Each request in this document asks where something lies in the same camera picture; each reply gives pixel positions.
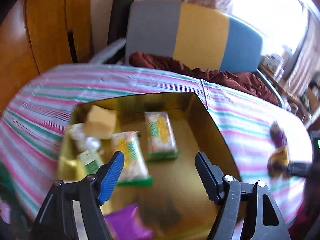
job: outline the maroon cloth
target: maroon cloth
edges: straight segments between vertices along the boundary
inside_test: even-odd
[[[219,84],[230,87],[249,95],[262,98],[276,106],[278,100],[276,96],[266,87],[264,83],[250,72],[229,73],[219,70],[202,70],[195,68],[190,70],[181,61],[174,60],[172,57],[162,57],[153,54],[135,52],[129,56],[129,63],[135,67],[146,67],[152,69],[167,70],[178,74],[206,80],[209,83]]]

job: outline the screw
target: screw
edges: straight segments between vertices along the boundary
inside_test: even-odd
[[[89,174],[88,176],[87,176],[87,180],[88,181],[93,181],[93,180],[95,180],[96,179],[96,176],[94,175],[94,174]]]
[[[263,180],[259,180],[259,181],[258,181],[258,185],[259,185],[260,187],[264,187],[264,186],[266,185],[266,183],[265,183]]]
[[[54,182],[54,185],[55,186],[60,186],[62,184],[62,180],[61,179],[57,179],[55,182]]]
[[[229,182],[233,181],[233,177],[231,175],[224,176],[224,179]]]

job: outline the tablecloth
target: tablecloth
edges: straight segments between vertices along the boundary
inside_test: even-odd
[[[304,179],[270,179],[267,161],[275,151],[269,129],[284,129],[292,160],[312,160],[308,133],[293,114],[260,98],[167,71],[119,65],[60,65],[35,78],[11,100],[0,120],[0,158],[16,194],[34,219],[57,174],[60,145],[74,107],[131,94],[194,92],[229,146],[242,181],[264,180],[286,222],[302,200]],[[235,231],[239,237],[241,226]]]

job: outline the window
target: window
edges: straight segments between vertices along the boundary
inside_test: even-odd
[[[263,36],[262,54],[295,52],[308,22],[307,9],[298,0],[234,0],[232,15]]]

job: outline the wooden cabinet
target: wooden cabinet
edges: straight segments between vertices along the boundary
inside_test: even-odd
[[[18,0],[0,25],[0,111],[39,74],[91,56],[90,0]]]

